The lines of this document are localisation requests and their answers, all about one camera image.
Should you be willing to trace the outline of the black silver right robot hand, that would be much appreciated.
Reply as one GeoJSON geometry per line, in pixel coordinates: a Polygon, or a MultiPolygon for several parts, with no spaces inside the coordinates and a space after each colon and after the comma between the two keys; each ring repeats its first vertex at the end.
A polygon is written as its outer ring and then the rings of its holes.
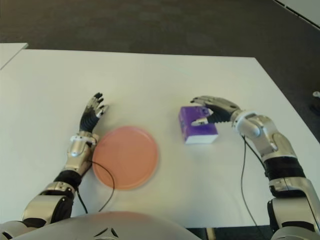
{"type": "Polygon", "coordinates": [[[221,97],[204,95],[195,97],[190,102],[200,104],[212,111],[211,115],[194,120],[191,123],[192,126],[230,122],[233,113],[240,110],[238,105],[221,97]]]}

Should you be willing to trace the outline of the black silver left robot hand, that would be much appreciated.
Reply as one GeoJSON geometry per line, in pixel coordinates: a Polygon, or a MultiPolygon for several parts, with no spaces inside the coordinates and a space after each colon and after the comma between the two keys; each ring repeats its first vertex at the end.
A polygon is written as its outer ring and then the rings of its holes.
{"type": "Polygon", "coordinates": [[[107,112],[109,106],[104,101],[101,92],[96,93],[87,103],[79,122],[79,131],[92,133],[100,118],[107,112]]]}

